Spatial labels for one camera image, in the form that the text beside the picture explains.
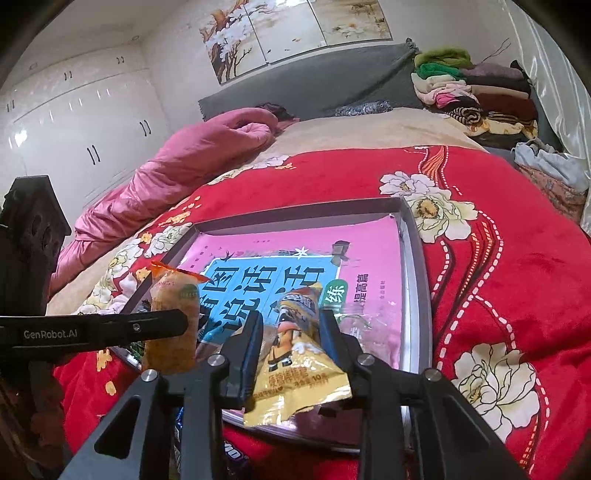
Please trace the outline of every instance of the cartoon character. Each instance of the cartoon character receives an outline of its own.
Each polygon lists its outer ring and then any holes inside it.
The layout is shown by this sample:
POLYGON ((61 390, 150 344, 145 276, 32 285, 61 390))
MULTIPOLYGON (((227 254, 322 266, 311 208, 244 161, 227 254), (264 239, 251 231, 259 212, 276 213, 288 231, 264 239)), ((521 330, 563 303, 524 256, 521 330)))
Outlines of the cartoon character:
POLYGON ((277 370, 279 364, 282 367, 289 367, 292 364, 291 354, 293 352, 300 355, 303 355, 306 350, 316 354, 322 353, 322 350, 313 343, 302 341, 302 330, 307 332, 309 328, 310 321, 308 319, 294 314, 293 309, 288 306, 281 308, 277 335, 268 355, 269 372, 277 370))

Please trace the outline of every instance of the green label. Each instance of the green label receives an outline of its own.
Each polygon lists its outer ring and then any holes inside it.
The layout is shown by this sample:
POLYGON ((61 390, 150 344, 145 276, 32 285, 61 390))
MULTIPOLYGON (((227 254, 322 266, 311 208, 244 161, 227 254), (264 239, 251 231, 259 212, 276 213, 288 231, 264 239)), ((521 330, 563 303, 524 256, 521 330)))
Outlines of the green label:
POLYGON ((347 298, 347 282, 337 278, 328 282, 322 294, 320 301, 321 308, 331 309, 335 313, 340 313, 347 298))

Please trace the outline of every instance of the pink blanket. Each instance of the pink blanket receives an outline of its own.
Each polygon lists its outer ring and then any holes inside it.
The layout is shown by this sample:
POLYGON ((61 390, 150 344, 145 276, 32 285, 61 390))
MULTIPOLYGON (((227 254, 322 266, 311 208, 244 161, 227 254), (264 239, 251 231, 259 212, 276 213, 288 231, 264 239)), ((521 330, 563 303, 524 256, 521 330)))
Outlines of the pink blanket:
POLYGON ((50 296, 140 227, 274 140, 277 118, 243 108, 176 132, 126 185, 88 208, 60 254, 50 296))

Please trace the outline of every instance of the white flower print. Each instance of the white flower print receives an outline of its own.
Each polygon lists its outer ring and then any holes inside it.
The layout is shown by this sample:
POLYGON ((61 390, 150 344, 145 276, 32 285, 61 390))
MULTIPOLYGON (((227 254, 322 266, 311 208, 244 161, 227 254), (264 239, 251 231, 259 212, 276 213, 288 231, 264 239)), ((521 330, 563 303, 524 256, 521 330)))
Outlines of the white flower print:
POLYGON ((119 282, 119 288, 121 289, 121 294, 117 295, 106 308, 98 313, 102 315, 120 313, 123 307, 125 307, 125 304, 127 304, 131 296, 138 289, 138 281, 135 279, 134 275, 130 273, 119 282))
POLYGON ((521 355, 519 350, 507 352, 504 343, 481 343, 454 365, 457 378, 452 383, 503 442, 540 410, 535 370, 527 362, 520 364, 521 355))
POLYGON ((185 223, 179 226, 168 226, 163 232, 155 233, 146 250, 144 257, 151 258, 170 250, 173 245, 191 228, 192 223, 185 223))
POLYGON ((379 191, 392 197, 403 197, 411 193, 428 193, 435 188, 435 182, 422 173, 413 173, 408 176, 403 171, 397 171, 394 175, 384 175, 380 181, 385 185, 382 185, 379 191))
POLYGON ((107 270, 92 289, 92 293, 84 303, 75 311, 75 314, 98 313, 104 309, 112 300, 113 292, 117 290, 113 283, 113 277, 107 270))
POLYGON ((431 189, 428 193, 411 193, 405 196, 417 223, 423 242, 435 243, 444 235, 450 240, 468 238, 472 231, 467 220, 475 220, 478 212, 471 202, 450 200, 449 190, 431 189))
POLYGON ((88 315, 91 313, 98 313, 100 315, 110 315, 120 313, 125 304, 129 301, 129 298, 138 289, 138 281, 135 279, 134 275, 130 273, 119 282, 119 288, 122 293, 116 297, 111 295, 106 303, 99 302, 98 296, 95 296, 94 294, 91 295, 74 314, 88 315))
POLYGON ((283 165, 283 162, 289 158, 289 155, 281 155, 279 157, 271 157, 260 159, 257 158, 256 160, 243 165, 240 168, 235 168, 234 170, 227 171, 223 175, 220 175, 216 179, 212 180, 208 183, 208 185, 215 185, 216 183, 220 183, 222 180, 233 179, 238 174, 242 173, 243 171, 247 170, 258 170, 259 168, 267 168, 267 167, 279 167, 283 165))
POLYGON ((131 242, 125 245, 119 252, 115 255, 114 259, 111 260, 109 263, 109 267, 107 268, 106 276, 110 276, 111 278, 119 278, 120 276, 124 275, 131 265, 135 262, 135 260, 141 257, 144 250, 139 247, 139 243, 141 242, 141 238, 134 238, 131 242))
POLYGON ((105 274, 92 289, 91 295, 96 297, 100 303, 109 303, 113 298, 113 292, 115 290, 117 290, 117 288, 113 283, 113 277, 105 274))

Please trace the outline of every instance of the metal screw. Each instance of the metal screw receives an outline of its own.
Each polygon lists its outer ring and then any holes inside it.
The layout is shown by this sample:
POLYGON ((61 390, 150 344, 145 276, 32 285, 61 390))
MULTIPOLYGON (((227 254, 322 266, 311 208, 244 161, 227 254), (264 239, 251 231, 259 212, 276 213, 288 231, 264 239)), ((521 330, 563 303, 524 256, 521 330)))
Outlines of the metal screw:
POLYGON ((150 368, 145 372, 142 372, 141 376, 144 382, 151 382, 152 380, 156 380, 158 378, 158 372, 150 368))
POLYGON ((362 353, 357 357, 357 362, 364 367, 369 367, 375 363, 375 357, 369 353, 362 353))
POLYGON ((441 372, 434 368, 428 368, 423 375, 425 375, 425 378, 430 382, 438 382, 441 380, 441 372))
POLYGON ((226 357, 224 357, 223 355, 220 355, 219 353, 216 353, 207 359, 207 363, 209 365, 211 365, 212 367, 218 367, 219 365, 221 365, 225 361, 226 361, 226 357))

